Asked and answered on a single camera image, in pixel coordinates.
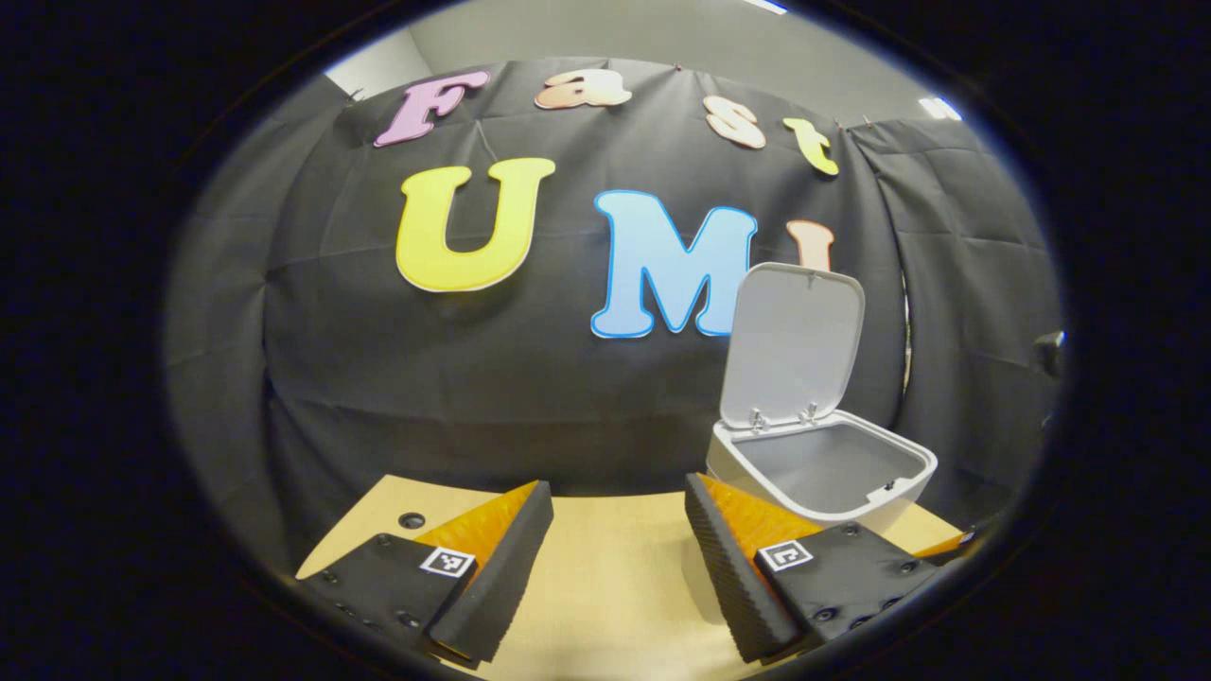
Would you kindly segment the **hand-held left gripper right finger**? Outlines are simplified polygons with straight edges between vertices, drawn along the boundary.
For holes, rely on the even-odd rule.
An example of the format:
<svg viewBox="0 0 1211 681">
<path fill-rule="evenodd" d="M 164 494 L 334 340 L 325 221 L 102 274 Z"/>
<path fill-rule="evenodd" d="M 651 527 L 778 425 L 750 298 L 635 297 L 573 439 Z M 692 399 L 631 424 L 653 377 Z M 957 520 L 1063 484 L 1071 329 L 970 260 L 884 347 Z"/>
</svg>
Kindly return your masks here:
<svg viewBox="0 0 1211 681">
<path fill-rule="evenodd" d="M 843 637 L 939 573 L 861 523 L 825 530 L 700 473 L 685 476 L 684 508 L 744 662 L 779 662 Z"/>
</svg>

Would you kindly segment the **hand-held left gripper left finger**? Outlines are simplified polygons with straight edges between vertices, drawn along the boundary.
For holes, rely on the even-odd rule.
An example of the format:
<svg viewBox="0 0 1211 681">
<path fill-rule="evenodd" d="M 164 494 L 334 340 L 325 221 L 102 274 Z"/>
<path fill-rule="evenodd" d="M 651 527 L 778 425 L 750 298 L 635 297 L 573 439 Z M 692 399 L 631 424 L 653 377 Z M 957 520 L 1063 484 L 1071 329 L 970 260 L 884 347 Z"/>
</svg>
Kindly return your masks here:
<svg viewBox="0 0 1211 681">
<path fill-rule="evenodd" d="M 497 658 L 551 522 L 551 486 L 530 481 L 415 537 L 372 531 L 298 580 L 381 646 L 476 668 Z"/>
</svg>

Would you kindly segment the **white desktop garbage bin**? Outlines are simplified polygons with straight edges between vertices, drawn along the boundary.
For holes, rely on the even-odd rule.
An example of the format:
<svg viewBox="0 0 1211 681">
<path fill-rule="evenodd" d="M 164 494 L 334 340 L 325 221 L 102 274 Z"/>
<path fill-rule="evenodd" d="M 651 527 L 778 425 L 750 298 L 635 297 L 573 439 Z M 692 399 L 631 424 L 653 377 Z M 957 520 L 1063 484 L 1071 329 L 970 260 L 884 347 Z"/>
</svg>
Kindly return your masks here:
<svg viewBox="0 0 1211 681">
<path fill-rule="evenodd" d="M 762 263 L 737 290 L 708 474 L 823 527 L 889 530 L 939 458 L 843 410 L 863 327 L 856 279 Z"/>
</svg>

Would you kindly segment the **wooden desktop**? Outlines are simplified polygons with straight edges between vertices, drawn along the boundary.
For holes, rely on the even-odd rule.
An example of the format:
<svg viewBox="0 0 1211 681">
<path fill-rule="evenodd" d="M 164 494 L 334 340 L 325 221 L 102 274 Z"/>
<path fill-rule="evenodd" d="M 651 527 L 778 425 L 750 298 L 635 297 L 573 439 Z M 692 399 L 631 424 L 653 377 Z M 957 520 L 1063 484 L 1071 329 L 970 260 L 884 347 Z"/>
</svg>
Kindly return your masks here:
<svg viewBox="0 0 1211 681">
<path fill-rule="evenodd" d="M 378 534 L 415 538 L 497 493 L 381 476 L 300 562 L 310 578 Z M 419 513 L 424 530 L 398 517 Z M 908 553 L 955 548 L 963 532 L 920 505 L 882 531 Z M 684 513 L 684 493 L 553 497 L 553 523 L 533 565 L 492 681 L 739 681 L 782 666 L 745 663 L 714 600 Z"/>
</svg>

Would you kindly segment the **black backdrop cloth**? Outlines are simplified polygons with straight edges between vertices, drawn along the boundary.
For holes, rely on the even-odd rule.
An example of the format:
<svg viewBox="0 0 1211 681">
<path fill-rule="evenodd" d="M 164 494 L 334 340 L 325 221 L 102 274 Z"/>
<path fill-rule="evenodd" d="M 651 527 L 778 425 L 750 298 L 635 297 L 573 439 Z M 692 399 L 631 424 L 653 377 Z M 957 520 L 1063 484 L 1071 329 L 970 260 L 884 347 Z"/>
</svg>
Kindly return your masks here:
<svg viewBox="0 0 1211 681">
<path fill-rule="evenodd" d="M 725 267 L 830 229 L 866 317 L 842 410 L 925 445 L 922 504 L 983 523 L 1034 467 L 1063 328 L 1045 218 L 953 120 L 842 128 L 747 82 L 503 61 L 298 96 L 182 221 L 163 379 L 203 499 L 292 573 L 381 479 L 678 490 L 718 417 Z"/>
</svg>

